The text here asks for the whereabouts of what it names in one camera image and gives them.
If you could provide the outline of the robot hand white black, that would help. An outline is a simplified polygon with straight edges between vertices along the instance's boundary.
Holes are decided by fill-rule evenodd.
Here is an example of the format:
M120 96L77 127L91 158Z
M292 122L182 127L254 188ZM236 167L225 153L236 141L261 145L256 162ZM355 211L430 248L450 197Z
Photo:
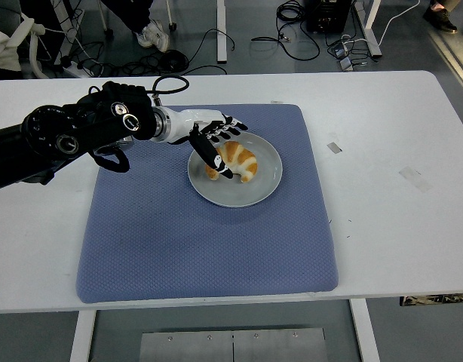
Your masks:
M213 143L229 140L248 127L241 121L218 110L185 109L181 112L167 110L170 127L164 141L180 144L188 141L207 166L231 179L233 173L219 155Z

